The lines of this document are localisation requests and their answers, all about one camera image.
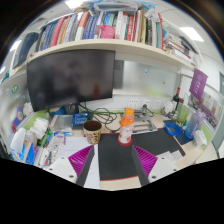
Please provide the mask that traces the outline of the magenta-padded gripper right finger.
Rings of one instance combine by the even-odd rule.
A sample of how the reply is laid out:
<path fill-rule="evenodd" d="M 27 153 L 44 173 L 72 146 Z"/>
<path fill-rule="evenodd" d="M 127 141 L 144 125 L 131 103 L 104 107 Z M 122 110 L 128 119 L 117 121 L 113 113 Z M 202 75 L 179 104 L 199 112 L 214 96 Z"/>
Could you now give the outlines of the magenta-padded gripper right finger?
<path fill-rule="evenodd" d="M 132 158 L 142 186 L 157 181 L 178 170 L 175 166 L 175 159 L 169 151 L 155 156 L 145 149 L 133 145 Z"/>

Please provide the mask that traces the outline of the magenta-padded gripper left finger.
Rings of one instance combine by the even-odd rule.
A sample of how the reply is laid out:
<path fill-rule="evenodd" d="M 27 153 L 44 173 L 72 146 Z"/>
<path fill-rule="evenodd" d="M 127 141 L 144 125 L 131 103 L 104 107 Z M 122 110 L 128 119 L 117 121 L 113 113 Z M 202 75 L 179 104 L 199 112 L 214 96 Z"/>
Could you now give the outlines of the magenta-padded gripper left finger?
<path fill-rule="evenodd" d="M 94 146 L 87 146 L 69 157 L 58 158 L 47 171 L 83 187 L 94 154 Z"/>

